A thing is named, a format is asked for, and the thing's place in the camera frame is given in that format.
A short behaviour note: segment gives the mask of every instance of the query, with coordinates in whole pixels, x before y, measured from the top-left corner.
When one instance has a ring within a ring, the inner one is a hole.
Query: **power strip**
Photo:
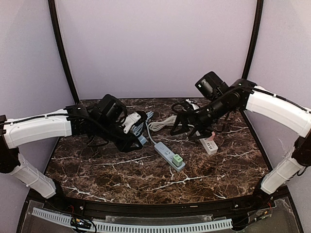
[[[189,104],[192,105],[193,109],[196,110],[199,107],[191,102],[191,100],[186,100]],[[200,136],[200,133],[197,131],[195,132],[197,136]],[[203,147],[205,148],[206,152],[209,155],[215,154],[218,151],[218,146],[214,142],[214,140],[209,140],[208,138],[201,138],[200,142],[202,143]]]
[[[184,161],[179,162],[180,165],[176,166],[173,162],[175,161],[175,156],[177,154],[173,153],[167,146],[165,146],[162,142],[158,142],[155,144],[155,150],[158,152],[165,160],[168,162],[176,171],[181,171],[185,167]]]

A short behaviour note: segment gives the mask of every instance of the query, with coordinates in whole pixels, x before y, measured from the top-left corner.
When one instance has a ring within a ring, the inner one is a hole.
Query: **power outlet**
[[[181,171],[185,167],[185,163],[182,162],[180,166],[176,166],[173,163],[173,157],[175,153],[173,153],[167,146],[165,146],[162,142],[155,144],[155,150],[158,152],[165,160],[168,162],[176,171]]]

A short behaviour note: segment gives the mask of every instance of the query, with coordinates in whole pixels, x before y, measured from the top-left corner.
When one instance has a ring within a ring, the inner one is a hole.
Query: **perforated white strip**
[[[56,214],[47,210],[38,208],[33,209],[33,216],[45,219],[58,225],[70,227],[69,215]],[[121,225],[105,222],[93,221],[97,227],[97,232],[102,233],[204,233],[214,232],[232,228],[232,220],[225,219],[214,222],[204,222],[188,225],[172,225],[172,226],[137,226],[137,225]]]

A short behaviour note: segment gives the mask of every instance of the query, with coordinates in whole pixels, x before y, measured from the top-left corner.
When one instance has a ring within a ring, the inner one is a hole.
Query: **green plug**
[[[179,154],[176,154],[173,156],[173,163],[176,165],[176,167],[179,167],[183,163],[183,158],[179,156]]]

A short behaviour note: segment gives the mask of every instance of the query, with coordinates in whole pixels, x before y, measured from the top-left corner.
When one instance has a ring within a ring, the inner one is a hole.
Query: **white power strip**
[[[189,104],[192,105],[193,109],[196,110],[199,107],[197,105],[195,105],[194,103],[192,103],[190,100],[186,100]],[[214,142],[214,140],[208,140],[207,138],[201,138],[200,142],[202,143],[203,147],[205,148],[206,152],[209,155],[215,154],[217,153],[218,150],[218,146],[216,145],[216,143]]]

